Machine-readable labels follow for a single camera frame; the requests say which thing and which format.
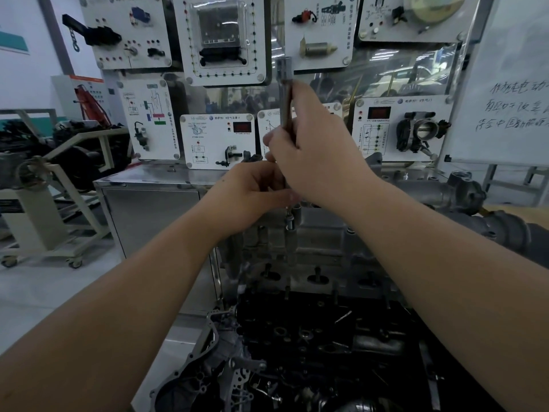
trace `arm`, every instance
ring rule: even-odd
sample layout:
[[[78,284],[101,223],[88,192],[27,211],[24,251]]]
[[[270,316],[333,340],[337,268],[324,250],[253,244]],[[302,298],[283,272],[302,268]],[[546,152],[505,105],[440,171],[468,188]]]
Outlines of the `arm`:
[[[294,105],[297,145],[280,127],[264,138],[292,188],[353,227],[429,328],[504,408],[547,410],[549,271],[376,177],[343,121],[308,86],[294,84]]]
[[[295,203],[289,189],[261,192],[282,182],[272,163],[237,165],[142,250],[52,312],[0,356],[0,410],[125,410],[211,249]]]

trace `whiteboard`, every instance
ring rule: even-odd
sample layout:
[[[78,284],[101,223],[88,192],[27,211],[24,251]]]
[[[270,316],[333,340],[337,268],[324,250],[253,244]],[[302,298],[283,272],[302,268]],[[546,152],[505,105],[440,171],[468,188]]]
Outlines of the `whiteboard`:
[[[452,114],[451,161],[549,166],[549,0],[495,0]]]

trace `caster wheel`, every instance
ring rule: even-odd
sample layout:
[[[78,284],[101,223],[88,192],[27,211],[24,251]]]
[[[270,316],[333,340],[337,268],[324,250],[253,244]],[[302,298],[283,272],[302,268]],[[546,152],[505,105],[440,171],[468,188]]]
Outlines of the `caster wheel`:
[[[69,266],[73,269],[78,269],[80,266],[82,266],[82,261],[76,260],[74,262],[69,262]]]
[[[0,263],[7,269],[12,268],[17,265],[17,257],[4,257]]]

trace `digital display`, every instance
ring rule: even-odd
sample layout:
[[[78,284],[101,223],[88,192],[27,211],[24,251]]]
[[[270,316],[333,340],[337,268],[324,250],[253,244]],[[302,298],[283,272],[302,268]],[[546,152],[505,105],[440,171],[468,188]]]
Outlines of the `digital display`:
[[[369,120],[388,120],[391,117],[391,107],[370,107],[368,109]]]
[[[233,121],[235,133],[251,133],[251,121]]]

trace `white wall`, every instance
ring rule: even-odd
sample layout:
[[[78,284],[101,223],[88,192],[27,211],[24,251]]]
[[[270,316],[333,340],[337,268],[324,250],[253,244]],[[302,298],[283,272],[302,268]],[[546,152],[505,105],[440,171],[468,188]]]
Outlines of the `white wall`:
[[[61,66],[38,1],[9,3],[30,54],[0,50],[0,109],[56,108],[60,113],[50,76],[62,74]]]
[[[63,41],[69,58],[72,63],[75,75],[88,76],[91,78],[103,78],[101,71],[97,68],[95,57],[93,56],[93,50],[91,46],[86,45],[84,37],[75,33],[80,52],[76,52],[72,47],[72,38],[70,36],[69,28],[63,25],[61,17],[64,14],[68,14],[80,23],[84,23],[84,16],[80,7],[79,0],[51,0],[53,11],[55,12],[55,18],[63,35]]]

